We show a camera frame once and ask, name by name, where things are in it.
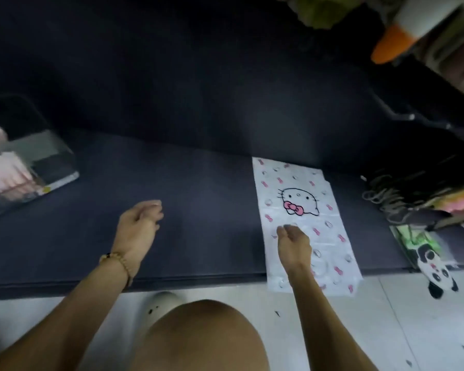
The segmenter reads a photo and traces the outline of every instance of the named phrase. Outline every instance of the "orange tip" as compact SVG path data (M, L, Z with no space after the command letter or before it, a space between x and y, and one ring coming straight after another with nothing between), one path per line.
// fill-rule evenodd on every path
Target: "orange tip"
M417 40L398 24L392 24L373 49L371 60L375 64L385 64L392 61L411 48Z

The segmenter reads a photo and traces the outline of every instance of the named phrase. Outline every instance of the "hello kitty print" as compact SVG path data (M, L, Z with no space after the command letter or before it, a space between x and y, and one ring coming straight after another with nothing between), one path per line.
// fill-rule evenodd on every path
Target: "hello kitty print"
M320 169L253 158L268 288L291 292L278 258L277 226L291 224L310 238L311 272L327 296L354 296L362 279L332 188Z

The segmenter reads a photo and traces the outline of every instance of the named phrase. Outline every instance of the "hand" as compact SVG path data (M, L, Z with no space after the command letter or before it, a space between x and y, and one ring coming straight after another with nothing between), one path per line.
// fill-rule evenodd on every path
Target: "hand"
M134 275L139 271L143 258L153 244L156 231L160 229L156 222L162 218L160 200L137 203L120 216L112 252L125 258Z
M311 269L311 246L309 237L297 226L284 225L277 228L278 256L287 274L296 269Z

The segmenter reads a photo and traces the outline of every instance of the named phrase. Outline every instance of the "dark wall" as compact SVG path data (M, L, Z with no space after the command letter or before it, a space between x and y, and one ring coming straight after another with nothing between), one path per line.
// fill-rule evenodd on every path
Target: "dark wall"
M314 31L275 0L0 0L0 93L60 129L357 171L401 132L344 53L367 22Z

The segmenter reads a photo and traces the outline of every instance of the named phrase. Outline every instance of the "gold bracelet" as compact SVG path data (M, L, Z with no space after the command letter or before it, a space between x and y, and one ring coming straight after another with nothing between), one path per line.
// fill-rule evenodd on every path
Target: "gold bracelet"
M125 258L120 253L112 252L112 253L102 255L100 257L99 264L101 264L101 262L103 262L105 259L116 259L116 260L118 260L120 262L120 264L122 264L122 266L124 267L124 269L127 272L127 277L128 277L126 288L131 286L132 285L132 280L134 279L134 277L133 277L129 267L127 267L127 260L125 260Z

